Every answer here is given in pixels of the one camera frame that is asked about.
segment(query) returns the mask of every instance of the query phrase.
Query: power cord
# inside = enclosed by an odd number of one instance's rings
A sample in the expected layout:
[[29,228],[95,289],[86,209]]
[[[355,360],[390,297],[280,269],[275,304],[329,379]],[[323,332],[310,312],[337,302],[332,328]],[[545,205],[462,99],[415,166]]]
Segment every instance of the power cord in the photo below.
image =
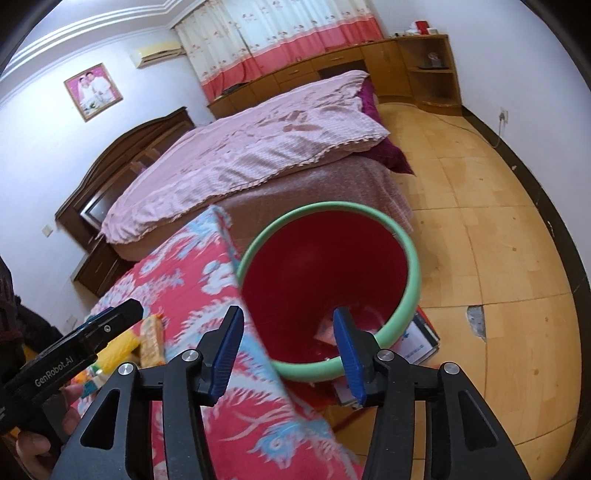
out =
[[[408,106],[412,106],[412,107],[416,108],[416,109],[417,109],[419,112],[422,112],[422,113],[428,113],[428,112],[424,112],[423,110],[421,110],[421,109],[420,109],[419,107],[417,107],[416,105],[412,105],[412,104],[410,104],[410,103],[401,103],[400,105],[408,105]],[[504,119],[504,117],[505,117],[505,115],[504,115],[504,114],[500,114],[500,115],[499,115],[499,132],[497,133],[497,136],[498,136],[499,138],[498,138],[498,140],[496,141],[496,144],[495,144],[495,145],[493,145],[493,144],[492,144],[492,143],[490,143],[490,142],[489,142],[489,141],[488,141],[486,138],[484,138],[484,136],[483,136],[482,134],[480,134],[480,133],[478,133],[478,132],[475,132],[474,130],[470,130],[469,128],[466,128],[466,127],[461,127],[460,125],[456,125],[456,124],[453,124],[453,123],[451,123],[451,122],[448,122],[448,121],[444,120],[443,118],[441,118],[439,115],[436,115],[436,114],[434,114],[434,113],[430,113],[430,115],[434,115],[434,116],[435,116],[435,118],[437,118],[438,120],[441,120],[441,121],[442,121],[444,124],[451,125],[452,127],[456,127],[456,128],[459,128],[459,129],[461,129],[461,130],[465,130],[466,132],[469,132],[469,133],[471,133],[472,135],[476,135],[476,136],[477,136],[478,138],[480,138],[481,140],[485,140],[485,141],[486,141],[486,143],[488,143],[488,144],[489,144],[489,145],[490,145],[492,148],[494,148],[495,150],[496,150],[497,148],[499,148],[499,146],[500,146],[500,144],[501,144],[501,140],[502,140],[502,135],[505,133],[505,129],[502,127],[502,126],[503,126],[503,119]]]

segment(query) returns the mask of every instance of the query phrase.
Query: picture frame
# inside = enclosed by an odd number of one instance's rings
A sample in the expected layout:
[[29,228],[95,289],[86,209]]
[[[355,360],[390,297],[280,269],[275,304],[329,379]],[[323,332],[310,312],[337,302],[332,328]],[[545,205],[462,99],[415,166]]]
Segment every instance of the picture frame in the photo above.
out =
[[64,85],[85,122],[123,100],[102,63],[68,78]]

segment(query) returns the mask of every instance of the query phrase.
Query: crown molding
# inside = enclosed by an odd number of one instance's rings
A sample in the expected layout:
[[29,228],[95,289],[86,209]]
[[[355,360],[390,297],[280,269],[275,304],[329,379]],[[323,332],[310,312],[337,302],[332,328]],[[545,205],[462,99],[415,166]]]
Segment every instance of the crown molding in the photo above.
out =
[[133,36],[158,28],[172,28],[205,0],[166,0],[161,5],[124,8],[71,23],[21,48],[0,77],[0,99],[30,83],[37,72],[46,72],[64,57],[97,48],[112,39]]
[[172,20],[168,22],[166,25],[168,28],[173,28],[177,23],[179,23],[183,18],[185,18],[189,13],[195,10],[199,5],[204,4],[207,0],[194,0],[189,5],[187,5],[178,15],[176,15]]
[[47,64],[44,67],[38,69],[31,76],[27,77],[25,80],[15,85],[10,91],[4,91],[4,89],[2,89],[2,93],[0,95],[0,108],[2,108],[2,105],[4,105],[5,103],[8,103],[20,91],[24,90],[28,85],[36,82],[40,77],[44,76],[47,72],[63,65],[64,63],[69,62],[70,60],[75,59],[76,57],[84,55],[89,51],[96,50],[97,48],[101,48],[112,43],[117,43],[118,41],[139,37],[141,35],[157,33],[159,31],[162,31],[162,29],[162,27],[144,28],[143,30],[136,30],[130,33],[114,35],[104,40],[99,40],[92,44],[85,45],[82,48],[78,48],[77,50],[70,52],[67,56],[59,58],[56,61],[53,61],[50,64]]

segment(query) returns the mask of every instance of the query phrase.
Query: pink curtain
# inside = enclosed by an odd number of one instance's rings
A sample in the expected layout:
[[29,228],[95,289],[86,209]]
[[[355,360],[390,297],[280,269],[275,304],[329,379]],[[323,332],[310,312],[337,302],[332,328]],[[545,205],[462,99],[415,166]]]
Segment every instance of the pink curtain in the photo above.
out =
[[209,0],[176,29],[210,101],[291,63],[384,37],[365,0]]

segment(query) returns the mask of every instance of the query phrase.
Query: white wall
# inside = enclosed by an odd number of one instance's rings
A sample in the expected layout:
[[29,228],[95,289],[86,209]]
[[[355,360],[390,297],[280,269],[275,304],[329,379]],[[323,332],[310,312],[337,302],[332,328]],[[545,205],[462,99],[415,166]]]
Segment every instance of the white wall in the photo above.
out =
[[411,23],[421,20],[413,0],[368,0],[384,35],[394,35],[408,30]]
[[414,0],[449,33],[462,102],[540,182],[591,271],[591,92],[542,20],[519,0]]
[[[186,106],[196,124],[213,119],[186,57],[137,70],[134,47],[175,35],[140,35],[70,58],[0,105],[0,254],[23,303],[58,328],[81,319],[95,299],[70,282],[81,247],[56,228],[54,214],[98,155],[121,134]],[[124,99],[88,123],[63,81],[104,63]]]

